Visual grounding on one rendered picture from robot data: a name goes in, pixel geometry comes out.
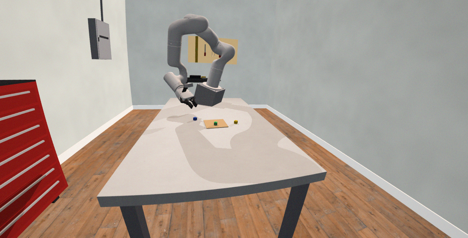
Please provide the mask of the tan square mat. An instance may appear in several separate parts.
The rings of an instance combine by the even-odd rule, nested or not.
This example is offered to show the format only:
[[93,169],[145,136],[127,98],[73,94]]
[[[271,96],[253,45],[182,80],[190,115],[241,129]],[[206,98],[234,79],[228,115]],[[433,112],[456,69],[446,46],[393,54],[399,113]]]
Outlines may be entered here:
[[[214,122],[217,122],[217,126],[214,126]],[[228,127],[227,123],[225,123],[223,119],[204,120],[204,123],[205,123],[206,129]]]

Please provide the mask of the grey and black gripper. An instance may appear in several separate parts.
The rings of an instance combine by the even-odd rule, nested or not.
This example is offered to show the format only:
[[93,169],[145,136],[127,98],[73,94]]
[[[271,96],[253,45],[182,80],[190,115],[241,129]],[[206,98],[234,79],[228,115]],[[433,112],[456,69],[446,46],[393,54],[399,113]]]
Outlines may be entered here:
[[184,88],[184,86],[180,86],[175,91],[175,94],[176,94],[177,98],[179,99],[179,101],[181,103],[185,103],[191,109],[193,108],[193,106],[197,107],[198,104],[197,104],[197,102],[195,102],[196,97],[193,96],[193,94],[188,89],[186,90],[186,92],[182,92],[183,88]]

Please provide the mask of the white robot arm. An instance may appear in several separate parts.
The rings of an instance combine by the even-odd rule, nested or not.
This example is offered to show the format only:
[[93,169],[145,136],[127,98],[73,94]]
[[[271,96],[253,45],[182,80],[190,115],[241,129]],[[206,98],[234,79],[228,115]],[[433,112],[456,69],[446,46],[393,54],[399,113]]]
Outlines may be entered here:
[[164,81],[174,91],[180,86],[184,86],[182,92],[186,92],[188,87],[193,87],[193,83],[187,83],[187,70],[181,63],[182,36],[186,34],[196,34],[206,41],[212,51],[221,57],[213,60],[209,72],[207,83],[203,86],[212,90],[221,90],[219,86],[221,75],[225,64],[235,55],[235,48],[227,43],[221,42],[217,34],[209,28],[208,20],[201,15],[187,14],[183,19],[178,19],[169,25],[167,41],[167,62],[171,67],[177,67],[180,74],[174,75],[168,72],[164,75]]

